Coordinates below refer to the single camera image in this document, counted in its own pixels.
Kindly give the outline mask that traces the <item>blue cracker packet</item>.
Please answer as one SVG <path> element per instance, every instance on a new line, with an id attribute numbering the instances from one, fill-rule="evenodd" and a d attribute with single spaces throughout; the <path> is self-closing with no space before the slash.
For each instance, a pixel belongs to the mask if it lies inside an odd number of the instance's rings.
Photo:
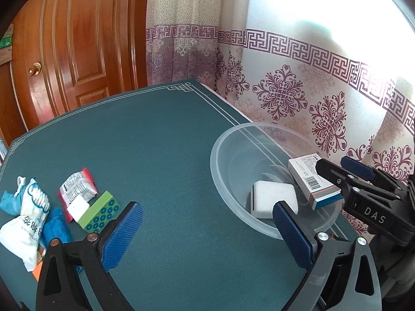
<path id="1" fill-rule="evenodd" d="M 73 241 L 70 230 L 65 222 L 63 212 L 59 207 L 54 208 L 44 223 L 41 234 L 42 244 L 47 247 L 52 239 L 58 238 L 62 243 Z"/>

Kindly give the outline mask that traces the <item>blue towel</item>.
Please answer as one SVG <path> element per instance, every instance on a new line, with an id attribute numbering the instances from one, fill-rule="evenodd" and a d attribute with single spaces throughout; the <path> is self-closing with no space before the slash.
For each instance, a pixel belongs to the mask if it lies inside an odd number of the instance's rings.
<path id="1" fill-rule="evenodd" d="M 11 216 L 19 216 L 21 212 L 23 194 L 11 194 L 5 191 L 1 197 L 0 209 Z"/>

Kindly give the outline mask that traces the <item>white blue medicine box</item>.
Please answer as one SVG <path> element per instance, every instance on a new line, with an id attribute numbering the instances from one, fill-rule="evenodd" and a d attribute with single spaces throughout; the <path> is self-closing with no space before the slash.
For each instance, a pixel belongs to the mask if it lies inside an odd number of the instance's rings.
<path id="1" fill-rule="evenodd" d="M 321 157 L 309 154 L 289 159 L 288 170 L 300 187 L 313 211 L 333 204 L 343 198 L 341 190 L 316 172 L 316 163 Z"/>

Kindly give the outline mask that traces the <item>orange yellow block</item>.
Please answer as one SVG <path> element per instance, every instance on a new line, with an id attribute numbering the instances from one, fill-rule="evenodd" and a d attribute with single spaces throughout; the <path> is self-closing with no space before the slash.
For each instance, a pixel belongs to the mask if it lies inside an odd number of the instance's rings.
<path id="1" fill-rule="evenodd" d="M 41 267 L 43 265 L 44 256 L 46 254 L 46 249 L 43 246 L 38 247 L 37 251 L 37 266 L 32 271 L 33 277 L 36 279 L 36 281 L 39 281 L 40 273 L 41 273 Z"/>

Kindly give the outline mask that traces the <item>white cotton swab bag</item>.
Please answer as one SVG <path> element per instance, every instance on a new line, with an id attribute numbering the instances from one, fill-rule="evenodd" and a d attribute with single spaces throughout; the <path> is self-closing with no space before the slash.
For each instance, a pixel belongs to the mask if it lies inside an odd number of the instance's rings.
<path id="1" fill-rule="evenodd" d="M 1 244 L 19 257 L 26 270 L 31 272 L 37 266 L 39 240 L 51 204 L 34 178 L 26 181 L 25 177 L 19 176 L 17 185 L 14 194 L 23 194 L 21 212 L 1 227 Z"/>

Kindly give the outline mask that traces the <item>white square block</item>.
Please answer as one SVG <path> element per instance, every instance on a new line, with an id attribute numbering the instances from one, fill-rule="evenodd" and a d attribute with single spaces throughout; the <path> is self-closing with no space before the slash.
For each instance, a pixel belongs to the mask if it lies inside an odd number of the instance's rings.
<path id="1" fill-rule="evenodd" d="M 274 205 L 284 201 L 298 213 L 298 200 L 292 184 L 258 180 L 250 192 L 250 213 L 259 219 L 272 219 Z"/>

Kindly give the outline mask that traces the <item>clear plastic bowl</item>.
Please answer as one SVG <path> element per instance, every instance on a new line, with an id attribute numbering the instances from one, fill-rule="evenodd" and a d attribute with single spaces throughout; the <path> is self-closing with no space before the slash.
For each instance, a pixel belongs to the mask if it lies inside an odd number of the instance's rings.
<path id="1" fill-rule="evenodd" d="M 306 137 L 287 127 L 245 123 L 227 129 L 215 141 L 210 170 L 224 203 L 246 225 L 263 235 L 281 238 L 273 220 L 256 218 L 250 213 L 250 193 L 258 180 L 293 185 L 298 198 L 298 215 L 315 232 L 331 232 L 341 212 L 341 203 L 337 201 L 312 210 L 288 170 L 290 159 L 314 153 L 322 155 Z"/>

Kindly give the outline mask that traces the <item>green block blue dots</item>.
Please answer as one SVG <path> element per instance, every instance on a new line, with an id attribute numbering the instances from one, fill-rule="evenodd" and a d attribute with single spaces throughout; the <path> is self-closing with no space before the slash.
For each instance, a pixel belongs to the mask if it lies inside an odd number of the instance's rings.
<path id="1" fill-rule="evenodd" d="M 88 233 L 100 233 L 120 212 L 120 204 L 105 191 L 80 217 L 78 225 Z"/>

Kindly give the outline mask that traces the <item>red white snack packet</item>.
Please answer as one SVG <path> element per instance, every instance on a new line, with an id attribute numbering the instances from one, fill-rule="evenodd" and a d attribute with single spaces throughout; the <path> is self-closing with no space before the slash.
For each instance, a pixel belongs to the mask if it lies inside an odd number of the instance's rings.
<path id="1" fill-rule="evenodd" d="M 69 214 L 68 206 L 78 195 L 80 195 L 86 202 L 89 202 L 97 195 L 98 190 L 89 170 L 87 168 L 83 168 L 82 170 L 70 175 L 59 187 L 58 193 L 63 205 L 66 221 L 70 223 L 73 218 Z"/>

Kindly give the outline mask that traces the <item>purple patterned curtain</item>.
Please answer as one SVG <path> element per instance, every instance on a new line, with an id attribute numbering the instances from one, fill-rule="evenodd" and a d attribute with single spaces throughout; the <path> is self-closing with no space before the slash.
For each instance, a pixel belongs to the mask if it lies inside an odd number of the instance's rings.
<path id="1" fill-rule="evenodd" d="M 148 0 L 146 64 L 333 162 L 414 171 L 414 28 L 392 0 Z"/>

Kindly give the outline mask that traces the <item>brass door knob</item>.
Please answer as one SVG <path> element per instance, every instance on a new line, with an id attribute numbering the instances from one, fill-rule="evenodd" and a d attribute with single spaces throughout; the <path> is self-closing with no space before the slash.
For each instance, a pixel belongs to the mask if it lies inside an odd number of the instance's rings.
<path id="1" fill-rule="evenodd" d="M 29 76 L 38 76 L 39 73 L 42 71 L 42 67 L 41 67 L 41 63 L 40 62 L 34 62 L 32 64 L 32 66 L 28 69 L 27 73 Z"/>

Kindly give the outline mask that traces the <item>wooden door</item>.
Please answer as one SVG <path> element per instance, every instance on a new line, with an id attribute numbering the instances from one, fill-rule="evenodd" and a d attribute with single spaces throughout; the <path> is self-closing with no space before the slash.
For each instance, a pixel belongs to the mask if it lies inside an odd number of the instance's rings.
<path id="1" fill-rule="evenodd" d="M 28 0 L 1 49 L 1 139 L 143 88 L 147 0 Z M 38 76 L 27 71 L 41 63 Z"/>

